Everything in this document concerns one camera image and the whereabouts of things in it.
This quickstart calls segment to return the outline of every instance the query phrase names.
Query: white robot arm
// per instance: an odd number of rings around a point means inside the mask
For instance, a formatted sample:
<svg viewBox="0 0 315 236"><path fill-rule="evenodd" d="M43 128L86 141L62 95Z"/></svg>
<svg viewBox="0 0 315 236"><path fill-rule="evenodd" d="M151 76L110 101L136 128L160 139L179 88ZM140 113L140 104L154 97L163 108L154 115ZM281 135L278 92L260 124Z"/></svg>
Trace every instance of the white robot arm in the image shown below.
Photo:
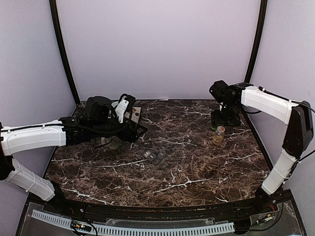
<svg viewBox="0 0 315 236"><path fill-rule="evenodd" d="M217 81L209 91L220 103L220 110L212 112L214 127L239 126L239 112L242 106L270 114L288 126L280 157L269 176L256 191L258 206L261 206L288 178L313 138L310 104L305 101L301 103L291 101L248 83L228 86L224 81Z"/></svg>
<svg viewBox="0 0 315 236"><path fill-rule="evenodd" d="M147 129L131 121L135 98L123 94L112 103L105 97L90 97L79 116L48 123L2 128L0 123L0 180L18 185L44 201L61 201L63 192L57 183L45 180L21 165L13 154L34 148L71 146L92 138L117 136L135 142Z"/></svg>

